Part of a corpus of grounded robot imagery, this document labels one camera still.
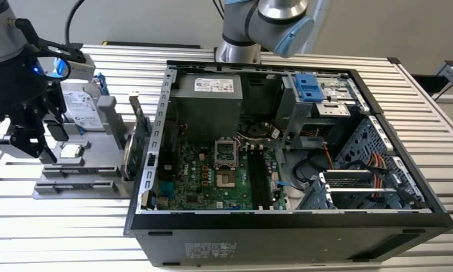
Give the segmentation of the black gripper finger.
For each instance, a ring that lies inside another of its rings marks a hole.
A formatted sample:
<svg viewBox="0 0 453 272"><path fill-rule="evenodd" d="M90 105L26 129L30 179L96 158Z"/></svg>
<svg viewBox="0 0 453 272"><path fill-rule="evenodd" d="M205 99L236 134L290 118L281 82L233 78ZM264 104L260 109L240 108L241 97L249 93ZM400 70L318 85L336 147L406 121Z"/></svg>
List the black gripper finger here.
<svg viewBox="0 0 453 272"><path fill-rule="evenodd" d="M44 164L57 162L40 130L20 128L10 124L5 134L5 153L16 158L38 159Z"/></svg>
<svg viewBox="0 0 453 272"><path fill-rule="evenodd" d="M46 95L42 98L42 104L46 109L42 122L46 124L48 130L56 141L68 141L69 136L64 129L64 114L66 105L62 95Z"/></svg>

